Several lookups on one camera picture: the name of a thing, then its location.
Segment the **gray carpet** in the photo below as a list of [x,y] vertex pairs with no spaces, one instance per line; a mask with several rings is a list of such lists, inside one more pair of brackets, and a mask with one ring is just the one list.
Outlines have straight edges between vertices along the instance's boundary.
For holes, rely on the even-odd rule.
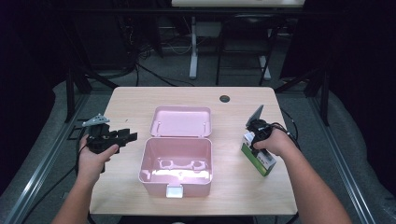
[[[176,54],[172,50],[166,50],[164,57],[161,58],[155,53],[140,63],[163,77],[181,80],[176,82],[169,80],[180,86],[187,86],[189,82],[194,86],[215,86],[216,56],[214,54],[214,44],[216,40],[206,39],[200,45],[200,58],[198,67],[198,78],[189,79],[190,53],[183,55]],[[289,45],[287,38],[279,38],[277,41],[274,57],[270,62],[269,68],[273,76],[271,81],[264,82],[263,86],[276,88],[283,84],[278,79]],[[125,77],[111,79],[120,86],[134,86],[137,74],[133,72]],[[259,77],[221,77],[220,86],[257,86]],[[89,119],[98,113],[103,113],[106,109],[111,90],[101,83],[91,80],[94,91],[81,111],[78,111],[77,119]],[[158,78],[143,70],[139,71],[139,86],[167,86]],[[285,109],[294,119],[298,126],[299,143],[302,151],[311,162],[312,166],[328,183],[336,195],[340,198],[346,210],[350,214],[353,223],[362,223],[359,213],[351,201],[349,192],[346,189],[343,178],[334,166],[334,159],[331,153],[331,145],[321,129],[320,121],[316,118],[316,108],[310,103],[311,99],[306,99],[301,89],[304,84],[299,84],[288,93],[278,94],[277,98],[280,106]],[[19,170],[6,192],[0,198],[0,222],[5,223],[9,215],[12,215],[13,208],[18,204],[18,200],[23,194],[24,188],[35,173],[43,158],[49,150],[53,149],[59,133],[64,129],[64,119],[66,117],[65,84],[61,83],[54,88],[57,95],[55,107],[53,107],[49,120],[42,133],[38,137],[31,153],[28,155],[22,168]],[[77,92],[77,98],[83,98]],[[288,129],[294,132],[290,119],[284,117]],[[329,103],[329,121],[332,133],[345,156],[346,163],[353,174],[355,181],[361,190],[361,195],[367,202],[374,220],[377,223],[396,223],[394,212],[395,203],[391,195],[378,183],[373,170],[365,159],[365,145],[359,129],[344,109],[342,103],[336,96],[331,94]],[[76,120],[74,125],[79,126],[80,120]],[[56,161],[53,163],[42,186],[35,196],[34,202],[44,194],[62,175],[73,167],[75,162],[76,140],[64,140],[60,145],[60,151]],[[76,176],[70,174],[53,191],[50,192],[39,206],[28,217],[26,223],[50,223],[59,210],[66,193],[70,190]],[[117,216],[93,216],[97,223],[117,223],[120,217]],[[274,217],[257,217],[259,223],[275,223]],[[279,223],[286,223],[290,216],[279,217]]]

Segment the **table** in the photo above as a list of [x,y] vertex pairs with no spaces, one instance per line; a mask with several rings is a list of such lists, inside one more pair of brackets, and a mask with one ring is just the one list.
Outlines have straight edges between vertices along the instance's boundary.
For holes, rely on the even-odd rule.
[[[223,103],[221,95],[231,100]],[[274,91],[245,87],[116,88],[105,116],[110,131],[130,128],[136,141],[120,149],[93,189],[91,213],[145,216],[293,215],[297,208],[283,160],[262,177],[241,151],[245,125],[263,104],[262,119],[284,124]],[[160,105],[207,106],[211,109],[213,180],[204,198],[149,196],[138,179],[154,110]]]
[[[173,7],[303,7],[305,0],[172,0]],[[190,79],[196,79],[198,66],[198,49],[196,47],[196,21],[191,18],[191,64]],[[265,64],[265,57],[259,57],[260,63]],[[270,80],[269,70],[264,78]]]

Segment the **person's right hand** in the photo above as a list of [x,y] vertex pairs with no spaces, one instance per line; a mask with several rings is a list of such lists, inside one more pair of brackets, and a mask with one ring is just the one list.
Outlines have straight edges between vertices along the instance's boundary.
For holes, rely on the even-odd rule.
[[85,135],[80,140],[82,149],[78,160],[78,181],[93,186],[98,181],[105,162],[110,161],[110,157],[117,152],[119,146],[113,145],[102,153],[95,154],[86,147],[87,137],[88,135]]
[[280,157],[283,156],[284,151],[297,148],[287,134],[276,128],[273,128],[269,138],[257,142],[253,146],[257,149],[266,148],[268,151]]

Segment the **black cable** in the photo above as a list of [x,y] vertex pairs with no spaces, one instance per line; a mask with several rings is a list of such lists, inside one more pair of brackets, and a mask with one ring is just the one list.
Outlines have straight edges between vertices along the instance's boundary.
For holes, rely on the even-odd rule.
[[38,207],[38,205],[50,194],[50,192],[55,189],[64,179],[66,179],[72,172],[73,170],[76,171],[76,174],[78,173],[78,159],[79,159],[79,154],[81,150],[86,147],[89,143],[87,143],[84,147],[79,148],[79,140],[82,138],[82,135],[85,133],[85,128],[82,128],[78,134],[78,140],[76,144],[76,149],[77,149],[77,161],[76,164],[69,170],[65,175],[63,175],[49,190],[47,190],[43,196],[35,203],[35,205],[29,210],[29,212],[26,214],[26,216],[23,218],[23,221],[21,223],[25,223],[27,218],[32,215],[33,211]]
[[125,77],[126,75],[132,73],[134,71],[134,66],[133,67],[129,67],[129,68],[125,68],[124,70],[122,70],[121,72],[117,73],[117,74],[112,74],[112,75],[100,75],[101,77],[105,77],[107,79],[112,79],[112,78],[117,78],[117,77]]
[[143,70],[145,70],[145,71],[151,73],[151,74],[154,75],[156,78],[160,79],[161,81],[165,82],[166,84],[168,84],[168,85],[170,85],[170,86],[177,87],[177,85],[175,85],[175,84],[173,84],[173,83],[167,81],[166,79],[172,80],[172,81],[177,81],[177,82],[182,82],[182,83],[186,83],[186,84],[189,84],[189,85],[191,85],[191,86],[194,86],[194,85],[193,85],[192,83],[190,83],[190,82],[185,82],[185,81],[181,81],[181,80],[177,80],[177,79],[172,79],[172,78],[169,78],[169,77],[161,77],[161,76],[155,74],[154,72],[152,72],[151,70],[147,69],[145,66],[141,65],[140,63],[136,63],[136,65],[139,66],[140,68],[142,68]]
[[300,216],[300,215],[299,215],[298,212],[297,212],[297,213],[291,218],[291,220],[289,220],[286,224],[291,224],[291,223],[295,222],[299,216]]
[[286,130],[280,123],[274,122],[271,124],[271,127],[276,128],[276,129],[284,132],[285,134],[287,134],[288,137],[291,139],[291,141],[294,143],[294,145],[297,146],[297,148],[301,151],[300,145],[298,144],[296,138],[293,136],[292,133],[290,133],[288,130]]
[[135,86],[139,86],[139,68],[136,66],[136,84]]
[[92,219],[90,211],[88,211],[87,219],[91,224],[96,224],[96,222]]
[[49,190],[47,190],[47,192],[44,193],[43,196],[41,196],[41,198],[35,203],[35,205],[30,209],[30,211],[26,214],[26,216],[24,217],[22,223],[24,223],[27,218],[32,215],[33,211],[35,210],[35,208],[48,196],[48,194],[55,189],[56,186],[58,186],[65,178],[67,178],[68,175],[70,175],[70,173],[72,173],[74,170],[74,167],[71,168],[64,176],[61,177],[61,179],[59,179]]
[[146,46],[145,48],[139,49],[139,57],[140,59],[146,60],[149,56],[151,56],[151,51],[153,48],[151,46]]
[[291,115],[288,113],[288,112],[286,112],[286,110],[284,110],[282,107],[280,107],[280,110],[284,113],[284,114],[286,114],[286,116],[288,116],[289,117],[289,119],[291,120],[291,122],[292,122],[292,124],[293,124],[293,126],[294,126],[294,130],[295,130],[295,139],[296,139],[296,141],[298,140],[298,129],[297,129],[297,125],[296,125],[296,123],[294,122],[294,119],[291,117]]

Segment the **box handle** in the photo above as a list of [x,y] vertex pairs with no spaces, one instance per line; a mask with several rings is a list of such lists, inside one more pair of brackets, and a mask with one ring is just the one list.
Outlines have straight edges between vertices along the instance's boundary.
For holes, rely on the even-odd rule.
[[183,198],[183,186],[167,185],[166,186],[166,198]]

